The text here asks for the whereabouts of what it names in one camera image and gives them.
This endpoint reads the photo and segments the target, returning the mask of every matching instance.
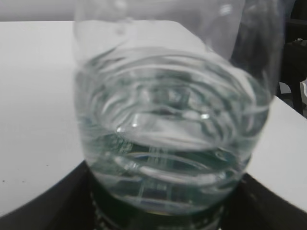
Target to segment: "white wall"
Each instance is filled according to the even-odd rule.
[[[1,21],[72,20],[75,0],[0,0]]]

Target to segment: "black object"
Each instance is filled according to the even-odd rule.
[[[222,222],[222,230],[306,229],[306,212],[290,205],[248,174],[234,193]]]
[[[0,218],[0,229],[93,230],[94,209],[88,175],[82,163],[45,194]],[[222,230],[306,229],[307,213],[285,202],[249,175],[244,176],[235,190],[222,221]]]
[[[298,38],[307,40],[307,1],[296,0],[290,20],[285,25],[285,41],[281,68],[281,82],[291,89],[293,107],[303,114],[300,83],[307,78],[307,49],[295,44]]]

